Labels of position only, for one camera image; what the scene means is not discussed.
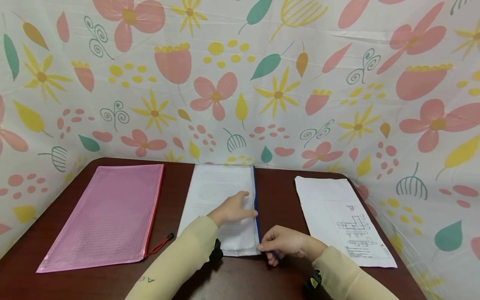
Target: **hand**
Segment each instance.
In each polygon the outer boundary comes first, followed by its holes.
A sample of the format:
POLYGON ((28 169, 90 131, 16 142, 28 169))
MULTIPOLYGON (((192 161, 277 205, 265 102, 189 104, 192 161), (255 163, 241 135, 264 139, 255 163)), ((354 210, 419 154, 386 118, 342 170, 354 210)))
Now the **hand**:
POLYGON ((257 248, 259 251, 267 252, 268 264, 275 267, 279 261, 268 251, 275 251, 280 258, 289 254, 305 257, 313 262, 322 255, 327 245, 309 235, 275 225, 265 234, 262 243, 257 248))
POLYGON ((207 215, 220 228, 225 222, 237 222, 258 215, 256 210, 243 209, 243 198, 250 195, 247 191, 240 191, 228 197, 219 207, 207 215))

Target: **beige sleeve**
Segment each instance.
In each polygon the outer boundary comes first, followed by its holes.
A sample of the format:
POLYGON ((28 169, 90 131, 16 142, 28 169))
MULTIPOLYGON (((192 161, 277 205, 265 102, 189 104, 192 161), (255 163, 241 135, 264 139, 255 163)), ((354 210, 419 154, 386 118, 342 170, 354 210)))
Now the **beige sleeve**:
POLYGON ((181 285, 208 262, 218 228, 207 216, 190 223, 150 265, 126 300, 169 300, 181 285))
POLYGON ((312 265, 320 271, 322 286, 334 300, 398 300, 334 247, 325 249, 312 265))

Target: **paper with diagram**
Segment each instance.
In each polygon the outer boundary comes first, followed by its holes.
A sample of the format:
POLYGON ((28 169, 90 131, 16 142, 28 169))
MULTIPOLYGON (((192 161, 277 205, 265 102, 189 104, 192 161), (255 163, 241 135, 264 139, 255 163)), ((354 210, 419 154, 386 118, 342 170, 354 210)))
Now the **paper with diagram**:
POLYGON ((311 236, 359 266, 397 268, 348 180, 297 176, 295 185, 311 236))
MULTIPOLYGON (((243 208, 254 209, 255 180, 253 166, 196 165, 188 189, 177 235, 197 217, 206 216, 222 204, 227 197, 239 191, 249 191, 243 208)), ((218 239, 225 256, 258 255, 260 243, 257 222, 248 218, 240 222, 223 224, 218 239)))

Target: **dark brown table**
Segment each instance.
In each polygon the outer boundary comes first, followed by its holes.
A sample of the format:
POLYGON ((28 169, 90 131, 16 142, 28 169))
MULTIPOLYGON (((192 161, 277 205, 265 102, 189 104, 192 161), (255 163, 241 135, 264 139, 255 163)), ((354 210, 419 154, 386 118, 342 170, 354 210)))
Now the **dark brown table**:
MULTIPOLYGON (((75 208, 98 166, 155 164, 155 161, 101 158, 92 161, 65 189, 12 249, 0 260, 2 300, 122 300, 134 283, 161 252, 136 264, 113 265, 84 270, 35 274, 53 241, 75 208)), ((150 248, 170 232, 177 232, 187 196, 193 164, 165 163, 160 199, 150 240, 150 248)), ((283 225, 308 233, 295 191, 297 175, 312 178, 344 178, 340 174, 256 169, 256 189, 260 232, 283 225)), ((425 297, 398 257, 377 222, 367 212, 398 269, 364 268, 401 300, 425 297)), ((307 299, 301 287, 312 274, 311 266, 299 259, 286 258, 270 268, 264 256, 224 258, 216 270, 205 265, 178 291, 175 299, 244 300, 307 299)), ((315 299, 329 299, 325 291, 315 299)))

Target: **left hand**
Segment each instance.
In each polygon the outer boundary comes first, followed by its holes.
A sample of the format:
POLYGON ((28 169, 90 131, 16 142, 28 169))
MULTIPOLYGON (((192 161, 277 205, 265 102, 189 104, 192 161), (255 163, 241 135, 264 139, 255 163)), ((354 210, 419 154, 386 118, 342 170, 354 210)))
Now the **left hand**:
POLYGON ((228 197, 219 207, 207 215, 218 228, 225 222, 237 222, 246 218, 254 218, 258 215, 256 210, 243 209, 243 198, 250 195, 247 191, 240 191, 228 197))

